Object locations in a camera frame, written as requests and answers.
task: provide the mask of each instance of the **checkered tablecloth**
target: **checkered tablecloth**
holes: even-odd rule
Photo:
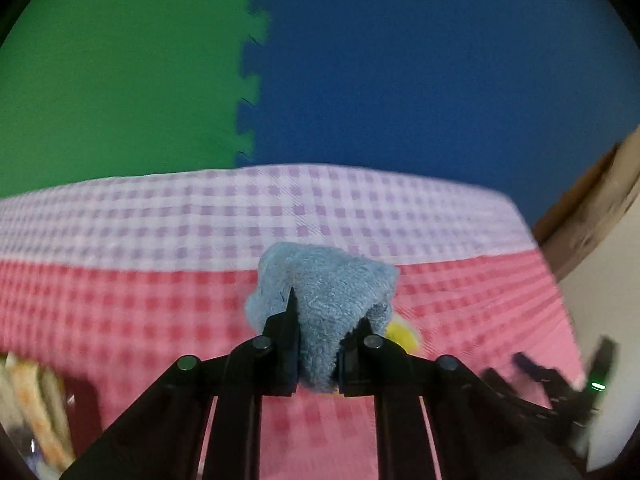
[[[394,307],[420,354],[494,366],[526,351],[582,379],[552,275],[513,203],[485,189],[333,166],[71,184],[0,202],[0,350],[85,376],[107,424],[178,356],[253,335],[242,305],[278,240],[395,264]],[[376,478],[372,402],[265,399],[261,477]]]

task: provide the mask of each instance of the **blue floor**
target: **blue floor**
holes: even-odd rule
[[[255,0],[252,164],[450,178],[536,221],[640,122],[640,50],[606,0]]]

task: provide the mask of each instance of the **light blue towel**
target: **light blue towel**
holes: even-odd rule
[[[273,244],[260,258],[258,287],[244,311],[261,333],[266,319],[284,312],[291,287],[298,298],[301,379],[318,392],[332,392],[340,341],[368,317],[383,335],[391,319],[398,270],[341,249],[290,242]]]

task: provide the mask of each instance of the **black device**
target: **black device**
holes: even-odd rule
[[[286,311],[229,355],[180,357],[62,480],[194,480],[214,397],[203,480],[257,480],[262,397],[296,391],[299,344],[292,290]],[[363,319],[342,342],[336,379],[347,397],[374,397],[381,480],[436,478],[425,413],[445,480],[573,480],[581,478],[575,445],[588,434],[615,351],[603,339],[581,392],[517,354],[515,363],[544,385],[548,409],[519,399],[491,368],[483,381],[453,356],[408,355]],[[0,428],[2,478],[34,480],[6,441]]]

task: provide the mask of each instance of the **green foam mat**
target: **green foam mat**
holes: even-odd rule
[[[248,0],[32,0],[0,48],[0,197],[105,176],[233,168]]]

